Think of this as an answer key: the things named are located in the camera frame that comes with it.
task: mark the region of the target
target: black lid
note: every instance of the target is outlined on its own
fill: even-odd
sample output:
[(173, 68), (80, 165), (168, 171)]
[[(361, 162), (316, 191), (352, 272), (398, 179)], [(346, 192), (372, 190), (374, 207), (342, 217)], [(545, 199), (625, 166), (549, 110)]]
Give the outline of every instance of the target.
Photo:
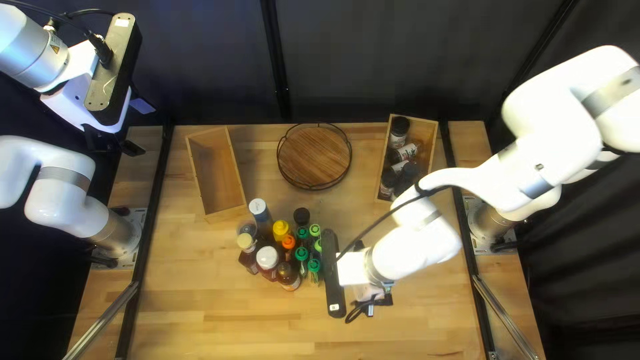
[(406, 134), (409, 131), (409, 119), (404, 116), (396, 116), (391, 120), (391, 130), (394, 133)]
[(420, 172), (420, 167), (418, 166), (418, 163), (415, 161), (411, 161), (409, 163), (404, 164), (404, 166), (402, 167), (402, 171), (405, 175), (405, 177), (412, 177), (412, 176), (416, 176), (419, 172)]
[(387, 170), (382, 174), (382, 184), (387, 188), (392, 188), (398, 182), (398, 177), (393, 170)]
[(307, 208), (298, 208), (293, 212), (293, 220), (298, 225), (307, 225), (310, 217), (311, 215)]

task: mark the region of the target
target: white bottle cap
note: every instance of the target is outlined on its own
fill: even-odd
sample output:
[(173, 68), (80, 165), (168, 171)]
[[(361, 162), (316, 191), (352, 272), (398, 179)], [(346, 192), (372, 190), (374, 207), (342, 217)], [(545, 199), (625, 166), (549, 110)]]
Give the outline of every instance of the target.
[(273, 246), (265, 246), (258, 250), (255, 259), (261, 268), (268, 270), (278, 264), (278, 252)]
[(260, 198), (251, 200), (249, 203), (249, 211), (254, 215), (260, 215), (267, 209), (267, 203)]

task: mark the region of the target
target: bottle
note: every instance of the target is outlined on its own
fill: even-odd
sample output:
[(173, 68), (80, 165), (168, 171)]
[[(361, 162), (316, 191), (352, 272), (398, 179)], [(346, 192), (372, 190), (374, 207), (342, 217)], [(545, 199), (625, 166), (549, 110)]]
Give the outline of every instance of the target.
[(387, 170), (382, 174), (380, 179), (380, 190), (378, 191), (379, 199), (390, 199), (394, 193), (394, 187), (398, 181), (398, 177), (393, 170)]
[(412, 160), (420, 151), (419, 143), (408, 143), (400, 149), (391, 150), (387, 153), (387, 159), (391, 164), (404, 160)]
[(277, 280), (276, 266), (280, 262), (280, 257), (276, 249), (273, 246), (265, 246), (258, 250), (255, 257), (256, 262), (258, 262), (258, 271), (265, 279), (275, 282)]
[(388, 147), (391, 149), (400, 149), (404, 146), (406, 134), (409, 132), (409, 119), (404, 116), (396, 116), (391, 120), (391, 129), (389, 131)]
[(273, 238), (279, 243), (285, 236), (291, 235), (289, 223), (285, 220), (278, 220), (273, 223)]
[(311, 238), (309, 237), (309, 230), (307, 229), (307, 227), (306, 226), (300, 227), (296, 235), (298, 236), (298, 245), (304, 246), (307, 248), (307, 250), (310, 250), (312, 244), (310, 241)]
[(309, 278), (311, 279), (311, 283), (316, 286), (320, 286), (320, 260), (311, 259), (307, 266), (309, 269)]
[(402, 172), (402, 168), (409, 162), (409, 160), (400, 161), (397, 164), (391, 165), (391, 170), (393, 170), (396, 175), (400, 175)]
[(311, 214), (307, 208), (298, 208), (293, 212), (293, 220), (296, 222), (296, 229), (309, 225)]
[(296, 259), (300, 262), (300, 277), (303, 279), (307, 278), (309, 274), (307, 259), (309, 258), (309, 251), (305, 247), (298, 247), (295, 252)]
[(255, 258), (255, 254), (258, 252), (256, 249), (257, 241), (248, 233), (242, 233), (238, 235), (236, 242), (238, 246), (240, 246), (240, 249), (242, 249), (238, 257), (238, 262), (244, 266), (249, 274), (257, 274), (258, 263)]
[(285, 235), (282, 239), (282, 247), (284, 248), (284, 261), (290, 263), (295, 257), (293, 256), (293, 248), (296, 247), (296, 239), (291, 235)]
[(260, 198), (253, 199), (249, 203), (249, 211), (251, 211), (251, 214), (255, 219), (255, 223), (258, 227), (258, 233), (267, 242), (273, 243), (273, 219), (271, 218), (269, 208), (267, 208), (267, 203)]
[(402, 174), (400, 174), (400, 178), (396, 184), (396, 188), (394, 189), (394, 193), (391, 195), (391, 201), (396, 200), (403, 192), (405, 192), (414, 182), (416, 182), (416, 178), (420, 173), (420, 167), (418, 163), (412, 162), (407, 163), (403, 169)]
[(276, 278), (282, 288), (287, 291), (294, 291), (300, 287), (300, 283), (302, 282), (300, 274), (297, 271), (294, 271), (291, 264), (287, 262), (278, 264)]

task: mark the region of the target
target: metal rail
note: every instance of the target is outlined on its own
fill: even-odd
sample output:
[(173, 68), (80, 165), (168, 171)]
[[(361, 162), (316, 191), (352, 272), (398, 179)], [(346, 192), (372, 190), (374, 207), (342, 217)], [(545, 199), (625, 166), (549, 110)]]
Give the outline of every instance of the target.
[(473, 275), (472, 278), (474, 281), (474, 286), (476, 287), (480, 295), (482, 295), (484, 301), (489, 304), (493, 312), (498, 316), (504, 327), (509, 332), (509, 335), (511, 335), (511, 337), (513, 338), (513, 341), (516, 343), (516, 346), (518, 347), (520, 352), (528, 360), (540, 360), (529, 341), (527, 341), (527, 338), (522, 334), (522, 331), (520, 331), (509, 314), (507, 314), (507, 312), (504, 310), (504, 307), (502, 307), (489, 287), (484, 283), (484, 281), (482, 281), (482, 279), (480, 279), (480, 276)]

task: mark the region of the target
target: yellow bottle cap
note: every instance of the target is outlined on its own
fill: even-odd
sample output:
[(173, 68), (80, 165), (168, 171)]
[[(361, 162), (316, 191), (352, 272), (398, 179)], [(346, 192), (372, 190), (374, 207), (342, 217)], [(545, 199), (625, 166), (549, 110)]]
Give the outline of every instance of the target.
[(253, 244), (253, 238), (247, 233), (238, 235), (238, 239), (236, 241), (238, 243), (238, 246), (243, 249), (247, 249), (248, 247), (251, 247), (251, 244)]
[(273, 223), (273, 233), (276, 235), (284, 235), (289, 232), (289, 224), (284, 220), (278, 220)]
[(296, 246), (296, 239), (291, 235), (285, 235), (282, 239), (282, 247), (285, 249), (293, 249)]

